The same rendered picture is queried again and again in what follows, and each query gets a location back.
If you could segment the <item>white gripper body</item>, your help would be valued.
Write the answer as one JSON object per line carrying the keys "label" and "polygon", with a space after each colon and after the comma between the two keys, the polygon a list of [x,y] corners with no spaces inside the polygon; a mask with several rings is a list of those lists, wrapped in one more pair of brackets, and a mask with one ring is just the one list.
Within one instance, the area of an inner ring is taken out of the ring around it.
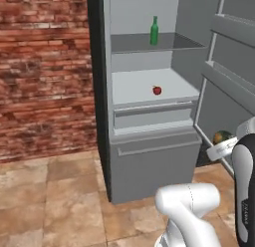
{"label": "white gripper body", "polygon": [[206,153],[211,160],[218,160],[226,155],[232,153],[232,149],[234,145],[237,143],[238,138],[236,136],[229,138],[225,141],[220,142],[217,145],[212,146],[209,148]]}

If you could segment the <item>grey door shelf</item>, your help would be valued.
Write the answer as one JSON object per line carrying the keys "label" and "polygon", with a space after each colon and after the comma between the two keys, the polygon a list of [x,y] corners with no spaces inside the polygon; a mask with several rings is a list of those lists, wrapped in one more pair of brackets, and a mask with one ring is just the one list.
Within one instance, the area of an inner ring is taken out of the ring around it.
{"label": "grey door shelf", "polygon": [[255,86],[214,61],[206,61],[202,75],[236,103],[255,115]]}
{"label": "grey door shelf", "polygon": [[255,21],[216,14],[211,30],[232,40],[255,47]]}

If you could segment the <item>large grey fridge drawer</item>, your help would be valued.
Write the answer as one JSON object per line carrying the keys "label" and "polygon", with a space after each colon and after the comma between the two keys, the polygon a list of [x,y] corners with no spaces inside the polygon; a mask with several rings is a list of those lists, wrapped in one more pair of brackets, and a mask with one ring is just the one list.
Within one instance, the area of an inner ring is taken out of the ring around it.
{"label": "large grey fridge drawer", "polygon": [[196,131],[111,145],[111,202],[154,196],[166,185],[190,183],[201,137]]}

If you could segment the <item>grey fridge door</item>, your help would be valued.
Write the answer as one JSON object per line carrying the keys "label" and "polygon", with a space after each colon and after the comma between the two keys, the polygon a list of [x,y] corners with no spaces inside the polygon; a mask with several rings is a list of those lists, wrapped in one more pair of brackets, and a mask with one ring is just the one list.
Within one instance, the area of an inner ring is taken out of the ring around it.
{"label": "grey fridge door", "polygon": [[219,0],[194,127],[207,148],[255,117],[255,0]]}

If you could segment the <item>small grey fridge drawer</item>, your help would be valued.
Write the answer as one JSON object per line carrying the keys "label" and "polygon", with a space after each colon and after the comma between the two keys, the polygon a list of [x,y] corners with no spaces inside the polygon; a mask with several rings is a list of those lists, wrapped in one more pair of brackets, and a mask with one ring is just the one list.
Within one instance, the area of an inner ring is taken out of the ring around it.
{"label": "small grey fridge drawer", "polygon": [[115,128],[165,124],[191,119],[194,102],[161,104],[114,110]]}

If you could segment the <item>grey open fridge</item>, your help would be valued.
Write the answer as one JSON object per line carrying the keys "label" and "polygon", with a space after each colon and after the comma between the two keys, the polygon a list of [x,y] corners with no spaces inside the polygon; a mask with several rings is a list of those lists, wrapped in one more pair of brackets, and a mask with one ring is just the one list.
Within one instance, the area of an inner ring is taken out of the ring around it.
{"label": "grey open fridge", "polygon": [[[87,0],[96,103],[97,141],[107,196],[111,201],[111,145],[196,131],[201,68],[219,0]],[[114,54],[111,35],[149,34],[157,16],[158,35],[178,33],[202,49]],[[161,87],[155,95],[154,86]],[[115,128],[114,110],[194,102],[191,119]]]}

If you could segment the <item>green beer bottle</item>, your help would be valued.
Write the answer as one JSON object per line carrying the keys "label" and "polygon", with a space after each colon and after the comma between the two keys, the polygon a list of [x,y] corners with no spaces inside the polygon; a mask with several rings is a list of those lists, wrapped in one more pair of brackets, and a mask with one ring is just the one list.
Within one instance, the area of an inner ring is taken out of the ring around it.
{"label": "green beer bottle", "polygon": [[153,16],[153,22],[150,27],[150,44],[157,45],[157,40],[158,40],[157,16]]}

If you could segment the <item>glass fridge shelf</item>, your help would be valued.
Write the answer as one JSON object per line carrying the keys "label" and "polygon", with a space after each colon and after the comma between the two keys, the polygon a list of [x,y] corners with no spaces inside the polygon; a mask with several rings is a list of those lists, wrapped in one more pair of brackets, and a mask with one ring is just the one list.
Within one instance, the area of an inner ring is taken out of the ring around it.
{"label": "glass fridge shelf", "polygon": [[191,40],[178,33],[160,33],[156,45],[150,43],[149,34],[111,35],[112,52],[114,54],[175,51],[202,49],[203,44]]}

